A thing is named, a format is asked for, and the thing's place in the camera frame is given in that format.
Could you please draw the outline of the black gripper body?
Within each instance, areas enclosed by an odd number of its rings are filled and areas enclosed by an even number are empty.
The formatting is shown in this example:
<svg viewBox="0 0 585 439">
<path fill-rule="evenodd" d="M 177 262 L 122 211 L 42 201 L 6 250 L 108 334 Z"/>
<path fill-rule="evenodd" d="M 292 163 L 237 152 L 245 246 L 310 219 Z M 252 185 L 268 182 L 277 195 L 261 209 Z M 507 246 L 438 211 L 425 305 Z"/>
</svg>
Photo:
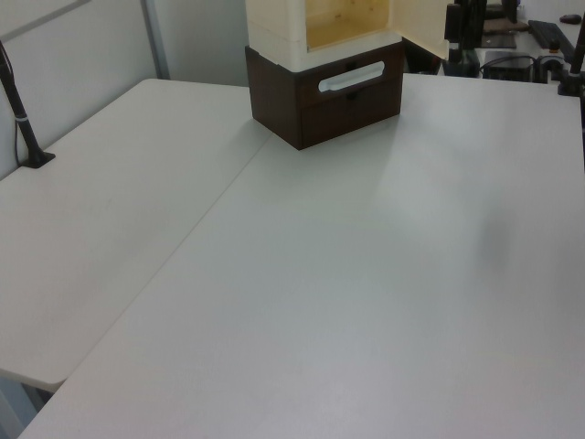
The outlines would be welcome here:
<svg viewBox="0 0 585 439">
<path fill-rule="evenodd" d="M 480 42 L 484 32 L 485 0 L 449 1 L 444 37 L 449 42 Z"/>
</svg>

